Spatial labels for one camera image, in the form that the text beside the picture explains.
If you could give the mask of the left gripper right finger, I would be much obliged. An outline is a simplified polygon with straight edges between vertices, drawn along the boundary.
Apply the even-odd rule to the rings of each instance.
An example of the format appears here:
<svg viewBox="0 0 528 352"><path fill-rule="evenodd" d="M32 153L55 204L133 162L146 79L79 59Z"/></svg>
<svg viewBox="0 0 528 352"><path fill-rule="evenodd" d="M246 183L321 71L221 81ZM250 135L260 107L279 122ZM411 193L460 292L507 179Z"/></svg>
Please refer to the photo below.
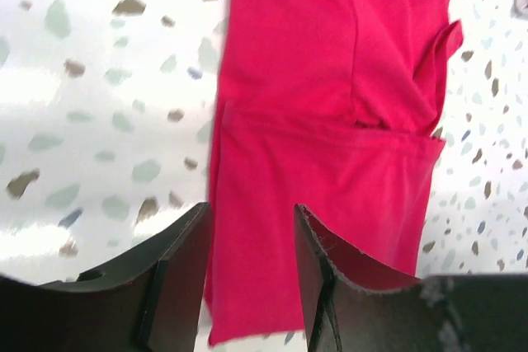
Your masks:
<svg viewBox="0 0 528 352"><path fill-rule="evenodd" d="M525 274L418 279L366 255L295 206L310 351L525 351Z"/></svg>

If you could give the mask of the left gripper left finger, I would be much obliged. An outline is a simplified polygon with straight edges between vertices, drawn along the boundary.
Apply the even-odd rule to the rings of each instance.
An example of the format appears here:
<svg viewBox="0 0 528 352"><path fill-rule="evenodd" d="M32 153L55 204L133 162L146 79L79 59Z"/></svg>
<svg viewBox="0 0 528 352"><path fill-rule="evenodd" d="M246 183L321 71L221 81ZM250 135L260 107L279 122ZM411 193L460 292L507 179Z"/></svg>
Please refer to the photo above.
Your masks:
<svg viewBox="0 0 528 352"><path fill-rule="evenodd" d="M175 223L73 282L1 278L3 351L192 351L211 210Z"/></svg>

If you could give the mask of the pink t shirt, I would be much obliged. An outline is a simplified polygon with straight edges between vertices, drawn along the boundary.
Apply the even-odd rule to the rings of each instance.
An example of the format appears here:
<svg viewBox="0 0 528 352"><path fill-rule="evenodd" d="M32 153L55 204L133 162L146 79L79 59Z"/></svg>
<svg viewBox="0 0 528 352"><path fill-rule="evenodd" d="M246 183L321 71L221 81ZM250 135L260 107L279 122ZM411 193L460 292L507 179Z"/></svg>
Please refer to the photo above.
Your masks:
<svg viewBox="0 0 528 352"><path fill-rule="evenodd" d="M463 32L450 0L231 0L210 155L212 346L304 326L294 206L413 274Z"/></svg>

